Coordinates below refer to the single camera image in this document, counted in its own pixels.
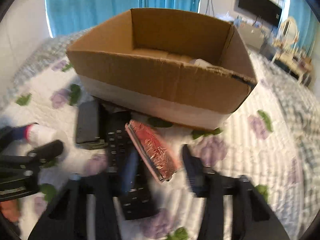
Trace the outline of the person's left hand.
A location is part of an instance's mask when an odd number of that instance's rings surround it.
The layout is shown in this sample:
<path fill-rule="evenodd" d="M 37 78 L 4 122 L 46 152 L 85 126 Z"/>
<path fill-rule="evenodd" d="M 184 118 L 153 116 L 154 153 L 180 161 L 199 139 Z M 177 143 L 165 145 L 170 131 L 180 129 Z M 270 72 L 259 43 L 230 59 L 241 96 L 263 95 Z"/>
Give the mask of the person's left hand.
<path fill-rule="evenodd" d="M 0 202 L 1 213 L 3 216 L 12 223 L 18 222 L 21 213 L 17 199 Z"/>

